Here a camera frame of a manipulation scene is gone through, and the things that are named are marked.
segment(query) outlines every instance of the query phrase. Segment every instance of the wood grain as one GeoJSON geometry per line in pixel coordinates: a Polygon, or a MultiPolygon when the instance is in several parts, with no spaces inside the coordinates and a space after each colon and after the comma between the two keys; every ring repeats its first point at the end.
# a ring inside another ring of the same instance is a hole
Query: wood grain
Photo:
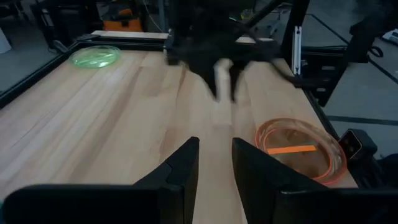
{"type": "MultiPolygon", "coordinates": [[[[253,143],[277,117],[322,126],[302,90],[267,63],[246,69],[231,104],[227,64],[215,68],[215,101],[198,75],[167,66],[160,52],[123,50],[99,70],[63,63],[0,111],[0,198],[36,183],[133,184],[197,136],[194,223],[245,223],[232,137],[253,143]]],[[[356,185],[347,174],[336,186],[356,185]]]]}

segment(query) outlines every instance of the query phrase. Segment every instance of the clear plastic bowl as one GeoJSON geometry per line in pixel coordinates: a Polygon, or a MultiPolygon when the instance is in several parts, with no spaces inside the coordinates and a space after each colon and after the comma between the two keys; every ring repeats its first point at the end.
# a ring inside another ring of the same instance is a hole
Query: clear plastic bowl
{"type": "Polygon", "coordinates": [[[325,185],[336,182],[347,171],[345,154],[338,142],[303,121],[270,120],[257,130],[255,142],[281,163],[325,185]]]}

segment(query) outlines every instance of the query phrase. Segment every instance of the concrete floor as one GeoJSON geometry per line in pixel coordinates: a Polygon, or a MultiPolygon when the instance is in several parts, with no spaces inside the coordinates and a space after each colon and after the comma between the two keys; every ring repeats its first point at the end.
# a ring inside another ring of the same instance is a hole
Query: concrete floor
{"type": "MultiPolygon", "coordinates": [[[[335,30],[346,40],[351,38],[349,27],[363,17],[356,6],[356,0],[311,0],[308,13],[312,13],[335,30]]],[[[284,22],[288,15],[282,16],[282,24],[274,38],[283,36],[284,22]]],[[[259,24],[265,26],[264,19],[259,24]]],[[[13,50],[0,55],[0,91],[9,88],[15,82],[48,62],[55,54],[47,50],[47,44],[35,25],[16,21],[14,18],[0,19],[0,27],[11,39],[13,50]]],[[[303,45],[325,46],[345,45],[328,29],[314,18],[307,16],[303,25],[303,45]]],[[[384,51],[383,58],[374,61],[398,78],[398,47],[376,40],[374,45],[384,51]]],[[[324,112],[330,116],[349,116],[357,118],[389,119],[398,121],[398,85],[387,78],[375,66],[353,64],[339,82],[324,112]]],[[[396,131],[398,126],[348,123],[332,121],[338,134],[348,128],[365,130],[378,145],[376,158],[397,153],[394,144],[398,144],[396,131]]]]}

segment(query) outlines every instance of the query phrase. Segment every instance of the green plate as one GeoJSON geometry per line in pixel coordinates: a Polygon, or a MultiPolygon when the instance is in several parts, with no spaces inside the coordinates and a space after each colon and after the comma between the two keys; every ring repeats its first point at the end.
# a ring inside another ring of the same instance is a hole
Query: green plate
{"type": "Polygon", "coordinates": [[[94,46],[80,49],[69,60],[81,68],[102,68],[117,61],[120,50],[113,46],[94,46]]]}

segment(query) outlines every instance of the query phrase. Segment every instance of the orange object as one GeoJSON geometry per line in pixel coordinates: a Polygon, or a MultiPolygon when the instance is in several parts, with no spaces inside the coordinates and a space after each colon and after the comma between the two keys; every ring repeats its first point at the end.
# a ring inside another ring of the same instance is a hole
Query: orange object
{"type": "Polygon", "coordinates": [[[121,21],[104,21],[104,30],[108,31],[132,31],[143,32],[141,21],[138,17],[134,17],[130,9],[123,9],[119,12],[120,16],[131,16],[132,19],[124,19],[121,21]]]}
{"type": "Polygon", "coordinates": [[[316,151],[315,146],[290,146],[290,147],[279,147],[267,149],[268,154],[282,154],[282,153],[292,153],[292,152],[311,152],[316,151]]]}
{"type": "Polygon", "coordinates": [[[104,30],[142,32],[142,27],[139,19],[133,19],[126,22],[104,21],[104,30]]]}

